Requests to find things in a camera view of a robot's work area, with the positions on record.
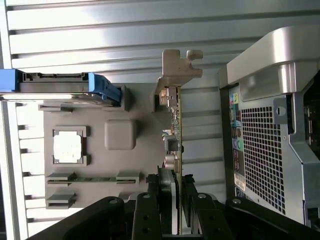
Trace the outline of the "green RAM stick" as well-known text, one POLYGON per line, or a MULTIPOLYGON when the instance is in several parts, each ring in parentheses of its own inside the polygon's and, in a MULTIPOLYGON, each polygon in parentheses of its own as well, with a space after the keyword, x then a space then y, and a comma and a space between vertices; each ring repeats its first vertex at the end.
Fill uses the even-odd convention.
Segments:
POLYGON ((117 184, 133 184, 135 179, 118 179, 116 177, 77 177, 71 179, 53 179, 47 181, 49 184, 72 184, 72 183, 102 183, 111 182, 117 184))

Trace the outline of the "open black PC case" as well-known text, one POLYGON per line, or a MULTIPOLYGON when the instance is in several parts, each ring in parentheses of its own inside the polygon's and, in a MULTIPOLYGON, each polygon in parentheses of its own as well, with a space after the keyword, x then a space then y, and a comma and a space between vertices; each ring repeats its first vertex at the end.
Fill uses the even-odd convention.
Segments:
POLYGON ((227 186, 320 232, 320 24, 267 33, 218 83, 227 186))

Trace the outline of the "silver CPU chip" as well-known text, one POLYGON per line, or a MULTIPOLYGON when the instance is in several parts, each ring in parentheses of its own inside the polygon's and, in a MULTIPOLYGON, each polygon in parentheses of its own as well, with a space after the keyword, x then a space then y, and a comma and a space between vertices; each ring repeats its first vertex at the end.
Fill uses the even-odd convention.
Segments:
POLYGON ((59 131, 53 137, 53 157, 58 164, 77 164, 82 158, 82 137, 76 131, 59 131))

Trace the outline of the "grey plastic parts rack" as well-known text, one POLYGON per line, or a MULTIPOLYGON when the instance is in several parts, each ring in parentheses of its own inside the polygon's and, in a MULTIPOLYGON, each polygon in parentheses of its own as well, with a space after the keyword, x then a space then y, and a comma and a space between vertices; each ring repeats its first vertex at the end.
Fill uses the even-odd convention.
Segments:
POLYGON ((143 192, 145 177, 165 159, 163 130, 170 129, 168 110, 152 111, 151 83, 121 85, 122 107, 71 104, 60 113, 44 112, 44 174, 47 209, 85 208, 107 196, 143 192), (78 163, 55 163, 54 136, 76 131, 81 136, 78 163), (74 178, 135 179, 135 183, 48 180, 74 178))

